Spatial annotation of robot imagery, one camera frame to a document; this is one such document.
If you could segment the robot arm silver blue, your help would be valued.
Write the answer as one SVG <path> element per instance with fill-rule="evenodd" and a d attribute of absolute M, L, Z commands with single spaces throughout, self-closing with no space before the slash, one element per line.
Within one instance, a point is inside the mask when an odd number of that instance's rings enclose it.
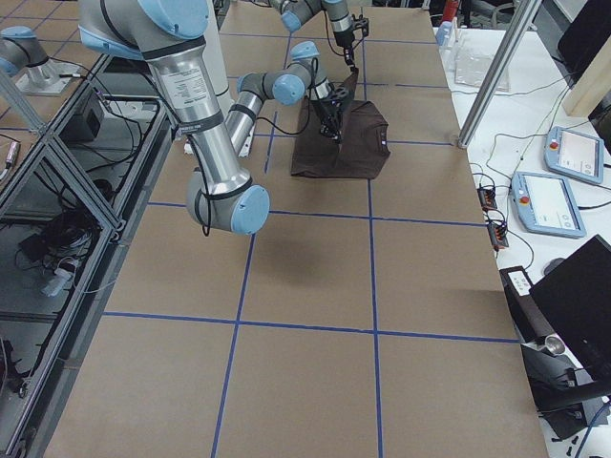
<path fill-rule="evenodd" d="M 341 0 L 283 0 L 268 1 L 267 4 L 276 10 L 289 32 L 301 29 L 309 20 L 319 13 L 326 18 L 326 29 L 332 31 L 335 45 L 342 50 L 342 56 L 352 73 L 358 71 L 354 60 L 355 48 L 358 46 L 356 32 L 361 39 L 369 35 L 369 19 L 360 14 L 356 16 L 348 9 L 348 2 Z"/>
<path fill-rule="evenodd" d="M 251 235 L 266 222 L 270 199 L 238 154 L 265 101 L 293 105 L 308 98 L 322 133 L 340 140 L 353 94 L 333 86 L 316 45 L 307 41 L 292 49 L 287 68 L 243 76 L 237 101 L 222 110 L 204 61 L 211 15 L 205 1 L 82 1 L 79 31 L 86 47 L 149 66 L 198 161 L 188 188 L 191 217 L 204 231 Z"/>

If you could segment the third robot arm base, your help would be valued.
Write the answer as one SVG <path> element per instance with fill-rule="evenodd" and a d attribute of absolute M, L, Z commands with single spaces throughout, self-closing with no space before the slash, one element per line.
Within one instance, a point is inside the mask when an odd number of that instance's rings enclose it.
<path fill-rule="evenodd" d="M 25 73 L 16 86 L 23 94 L 59 95 L 74 75 L 76 64 L 51 60 L 34 31 L 26 26 L 1 30 L 1 68 L 10 76 Z"/>

